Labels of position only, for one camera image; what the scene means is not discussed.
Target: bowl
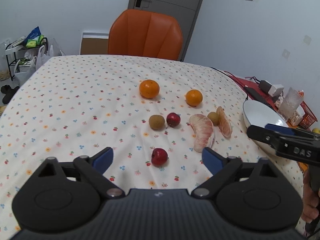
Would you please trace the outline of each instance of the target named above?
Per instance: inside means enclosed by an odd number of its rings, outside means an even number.
[[[246,128],[250,125],[265,127],[271,123],[283,127],[288,127],[286,122],[270,107],[255,100],[247,100],[242,105],[243,118]],[[253,140],[266,153],[276,156],[276,150],[268,144]]]

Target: ribbed black surface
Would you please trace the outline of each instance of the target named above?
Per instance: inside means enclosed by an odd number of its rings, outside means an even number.
[[[56,235],[23,230],[13,239],[302,240],[304,238],[293,229],[262,234],[236,228],[220,218],[209,201],[194,199],[184,189],[132,189],[123,199],[107,201],[101,212],[81,228]]]

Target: kiwi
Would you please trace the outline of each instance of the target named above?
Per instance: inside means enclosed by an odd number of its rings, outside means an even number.
[[[159,130],[164,126],[164,118],[161,115],[152,115],[149,118],[149,125],[153,130]]]
[[[216,112],[211,112],[208,114],[208,118],[211,120],[214,126],[217,126],[219,124],[219,115]]]

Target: metal screw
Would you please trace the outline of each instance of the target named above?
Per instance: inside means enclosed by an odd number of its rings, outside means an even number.
[[[209,195],[210,191],[204,187],[199,187],[194,190],[194,194],[199,197],[204,197]]]
[[[119,189],[119,188],[110,188],[107,190],[107,194],[110,196],[110,197],[119,197],[121,196],[122,194],[122,190]]]

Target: human hand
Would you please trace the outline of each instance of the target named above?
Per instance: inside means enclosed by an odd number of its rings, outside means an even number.
[[[313,219],[316,219],[319,215],[319,211],[316,208],[319,204],[319,197],[314,193],[310,186],[310,173],[309,170],[306,170],[303,177],[303,211],[301,218],[307,223],[311,223]]]

